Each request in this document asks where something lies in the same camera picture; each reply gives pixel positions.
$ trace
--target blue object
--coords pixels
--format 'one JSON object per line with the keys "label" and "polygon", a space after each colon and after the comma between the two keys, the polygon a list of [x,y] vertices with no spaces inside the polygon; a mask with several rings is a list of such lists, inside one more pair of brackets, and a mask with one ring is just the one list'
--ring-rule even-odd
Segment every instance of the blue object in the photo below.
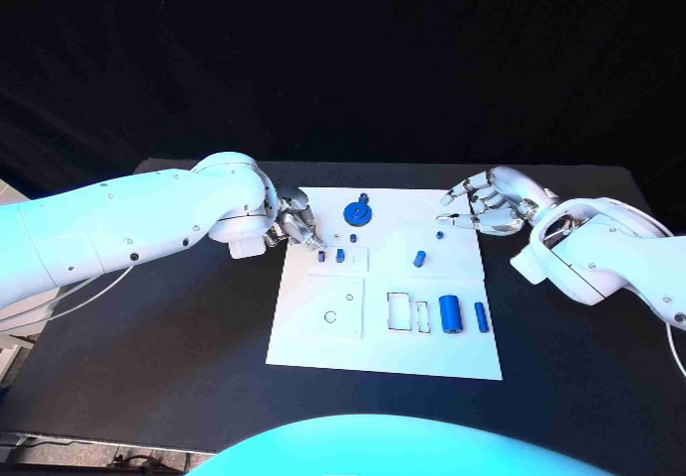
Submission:
{"label": "blue object", "polygon": [[474,310],[476,310],[476,320],[479,321],[479,330],[482,332],[489,331],[489,321],[486,320],[486,312],[483,311],[483,303],[474,303]]}
{"label": "blue object", "polygon": [[425,257],[427,253],[424,251],[418,251],[418,256],[415,257],[415,266],[418,268],[421,268],[422,264],[425,263]]}
{"label": "blue object", "polygon": [[440,321],[443,323],[443,332],[457,334],[461,332],[460,302],[457,296],[447,295],[438,298]]}
{"label": "blue object", "polygon": [[359,201],[353,201],[343,210],[343,218],[352,226],[365,226],[372,220],[372,208],[368,205],[369,196],[361,194]]}
{"label": "blue object", "polygon": [[578,459],[497,433],[392,415],[324,416],[287,424],[193,470],[195,476],[303,473],[608,476]]}

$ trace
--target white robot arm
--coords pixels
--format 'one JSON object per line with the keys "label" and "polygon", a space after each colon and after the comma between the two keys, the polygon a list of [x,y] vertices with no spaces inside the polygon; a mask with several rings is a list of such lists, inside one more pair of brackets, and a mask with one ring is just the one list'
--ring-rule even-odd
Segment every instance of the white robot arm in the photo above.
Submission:
{"label": "white robot arm", "polygon": [[509,235],[529,221],[529,245],[512,265],[532,284],[548,278],[588,305],[627,288],[660,319],[686,329],[686,237],[675,237],[655,218],[617,200],[561,201],[509,167],[464,180],[441,203],[466,193],[474,214],[444,214],[438,223]]}
{"label": "white robot arm", "polygon": [[290,238],[324,248],[307,195],[274,189],[255,160],[219,153],[192,171],[108,180],[0,207],[0,308],[190,248],[208,234],[234,258]]}

